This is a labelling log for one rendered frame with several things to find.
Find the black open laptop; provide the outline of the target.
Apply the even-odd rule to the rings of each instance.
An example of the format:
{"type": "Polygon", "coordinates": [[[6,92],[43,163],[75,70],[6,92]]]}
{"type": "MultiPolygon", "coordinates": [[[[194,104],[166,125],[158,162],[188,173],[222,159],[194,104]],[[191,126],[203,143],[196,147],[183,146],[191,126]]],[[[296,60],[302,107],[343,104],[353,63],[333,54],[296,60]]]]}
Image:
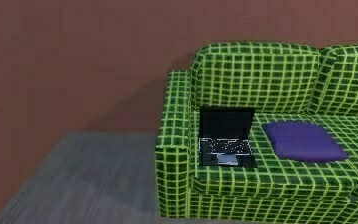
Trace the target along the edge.
{"type": "Polygon", "coordinates": [[[199,165],[255,169],[249,142],[254,113],[252,107],[201,106],[199,165]]]}

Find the green checked sofa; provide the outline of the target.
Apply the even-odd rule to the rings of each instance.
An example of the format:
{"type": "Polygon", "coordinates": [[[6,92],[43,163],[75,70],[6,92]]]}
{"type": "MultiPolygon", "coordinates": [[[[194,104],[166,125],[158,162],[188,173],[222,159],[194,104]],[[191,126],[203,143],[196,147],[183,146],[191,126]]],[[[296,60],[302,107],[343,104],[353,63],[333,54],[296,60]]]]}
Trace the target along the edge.
{"type": "Polygon", "coordinates": [[[169,74],[155,149],[159,213],[274,224],[358,224],[358,44],[234,42],[200,49],[169,74]],[[255,109],[255,169],[200,166],[201,106],[255,109]],[[279,158],[262,126],[323,127],[348,154],[310,163],[279,158]]]}

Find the purple cushion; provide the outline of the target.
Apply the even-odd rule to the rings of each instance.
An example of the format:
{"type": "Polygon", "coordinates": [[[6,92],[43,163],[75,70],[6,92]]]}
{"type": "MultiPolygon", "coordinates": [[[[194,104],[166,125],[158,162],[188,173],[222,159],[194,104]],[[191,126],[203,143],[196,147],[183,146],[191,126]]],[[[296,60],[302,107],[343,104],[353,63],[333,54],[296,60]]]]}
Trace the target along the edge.
{"type": "Polygon", "coordinates": [[[310,163],[342,161],[348,154],[321,126],[302,121],[275,121],[262,129],[281,159],[310,163]]]}

